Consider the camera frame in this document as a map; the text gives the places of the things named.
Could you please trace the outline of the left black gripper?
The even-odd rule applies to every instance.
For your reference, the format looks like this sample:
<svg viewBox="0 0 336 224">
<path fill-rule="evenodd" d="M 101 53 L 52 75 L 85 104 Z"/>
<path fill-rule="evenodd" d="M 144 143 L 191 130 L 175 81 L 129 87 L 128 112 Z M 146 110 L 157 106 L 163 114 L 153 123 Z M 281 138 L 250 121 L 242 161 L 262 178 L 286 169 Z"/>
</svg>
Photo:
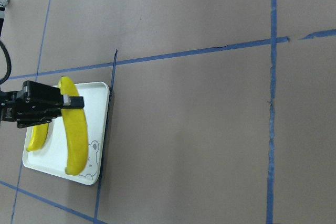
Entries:
<svg viewBox="0 0 336 224">
<path fill-rule="evenodd" d="M 19 91 L 1 91 L 1 121 L 15 122 L 19 129 L 50 123 L 62 109 L 83 109 L 83 97 L 61 95 L 60 89 L 25 81 Z"/>
</svg>

